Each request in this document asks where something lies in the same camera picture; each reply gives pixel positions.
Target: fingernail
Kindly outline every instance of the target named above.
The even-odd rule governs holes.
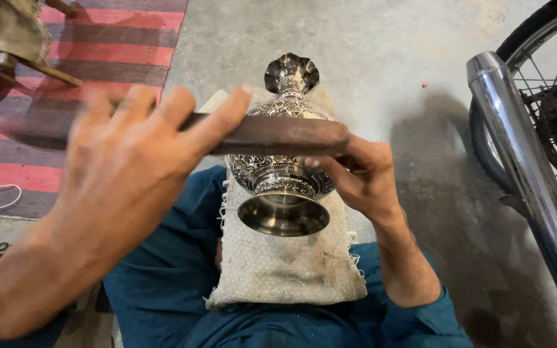
[[[305,166],[311,168],[317,168],[319,167],[319,161],[311,157],[306,157]]]
[[[243,84],[242,86],[240,86],[240,88],[242,89],[242,91],[245,91],[246,94],[248,94],[249,96],[252,96],[252,86],[248,83]]]

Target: red striped rug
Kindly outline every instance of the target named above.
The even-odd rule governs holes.
[[[77,0],[75,19],[43,7],[40,19],[53,35],[49,65],[83,80],[83,87],[134,83],[160,95],[178,41],[188,0]],[[79,106],[81,89],[46,78],[25,66],[16,69],[18,87],[0,96],[0,118],[30,118],[65,131]],[[40,218],[57,198],[64,153],[42,150],[0,134],[0,185],[23,189],[18,204],[0,214]],[[0,191],[0,206],[18,191]]]

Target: engraved metal vase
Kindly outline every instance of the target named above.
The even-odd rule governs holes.
[[[321,118],[323,108],[305,100],[319,83],[319,71],[308,58],[287,53],[272,61],[265,75],[266,89],[278,98],[247,112],[250,116]],[[252,193],[238,208],[238,217],[250,228],[269,235],[300,237],[324,229],[328,211],[317,199],[334,186],[328,176],[284,155],[228,155],[236,181]]]

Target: motorcycle muffler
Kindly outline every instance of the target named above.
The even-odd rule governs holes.
[[[468,85],[557,287],[557,181],[509,68],[494,52],[467,63]]]

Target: vase neck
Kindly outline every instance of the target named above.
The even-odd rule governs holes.
[[[300,73],[285,75],[278,82],[278,95],[282,98],[304,99],[305,81]]]

